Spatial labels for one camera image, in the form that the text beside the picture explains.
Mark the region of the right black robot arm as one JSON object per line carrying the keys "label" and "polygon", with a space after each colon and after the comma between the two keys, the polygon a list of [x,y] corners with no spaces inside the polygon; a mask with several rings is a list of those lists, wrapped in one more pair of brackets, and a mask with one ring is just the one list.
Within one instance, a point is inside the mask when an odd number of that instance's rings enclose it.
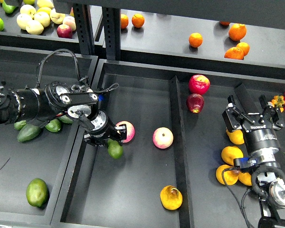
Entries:
{"label": "right black robot arm", "polygon": [[264,95],[259,97],[262,112],[251,103],[237,108],[232,95],[222,116],[229,131],[241,130],[248,157],[234,158],[234,169],[251,175],[252,191],[258,196],[260,228],[285,228],[278,211],[285,209],[285,173],[276,161],[280,150],[276,131],[284,127],[279,108],[274,108]]}

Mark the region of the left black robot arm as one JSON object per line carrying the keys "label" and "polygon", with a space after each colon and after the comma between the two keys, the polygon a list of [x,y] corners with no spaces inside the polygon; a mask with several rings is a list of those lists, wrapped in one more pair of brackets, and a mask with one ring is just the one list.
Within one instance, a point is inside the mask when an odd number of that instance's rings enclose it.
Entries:
{"label": "left black robot arm", "polygon": [[[54,81],[40,88],[43,67],[47,60],[61,53],[69,53],[75,64],[77,83],[69,86]],[[37,81],[34,88],[6,89],[0,83],[0,124],[14,124],[27,121],[38,128],[45,127],[54,119],[67,116],[84,128],[84,141],[89,144],[103,146],[112,139],[122,143],[127,138],[125,124],[113,124],[108,115],[99,109],[99,95],[118,88],[118,83],[107,89],[92,90],[88,85],[88,78],[81,77],[78,60],[69,49],[61,48],[48,54],[37,67]]]}

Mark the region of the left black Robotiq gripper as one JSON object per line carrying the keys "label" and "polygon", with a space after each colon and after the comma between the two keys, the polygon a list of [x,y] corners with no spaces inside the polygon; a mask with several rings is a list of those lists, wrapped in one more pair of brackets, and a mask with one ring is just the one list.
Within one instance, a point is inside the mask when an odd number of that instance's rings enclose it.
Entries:
{"label": "left black Robotiq gripper", "polygon": [[105,145],[109,138],[114,138],[122,145],[122,141],[127,138],[126,125],[115,126],[104,111],[99,111],[98,116],[90,122],[94,127],[92,130],[85,130],[83,140],[91,146]]}

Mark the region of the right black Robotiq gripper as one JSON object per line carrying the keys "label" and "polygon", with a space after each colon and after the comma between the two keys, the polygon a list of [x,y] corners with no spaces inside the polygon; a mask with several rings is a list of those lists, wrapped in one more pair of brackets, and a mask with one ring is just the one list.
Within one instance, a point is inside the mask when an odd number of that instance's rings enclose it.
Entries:
{"label": "right black Robotiq gripper", "polygon": [[[254,156],[257,152],[266,150],[276,153],[281,148],[275,132],[275,130],[281,130],[285,126],[283,118],[280,117],[281,111],[279,108],[273,107],[273,104],[267,101],[265,95],[259,97],[259,102],[263,109],[259,119],[260,124],[251,125],[243,132],[249,156]],[[228,97],[228,105],[222,117],[229,132],[243,129],[244,122],[252,123],[252,119],[236,107],[233,95]]]}

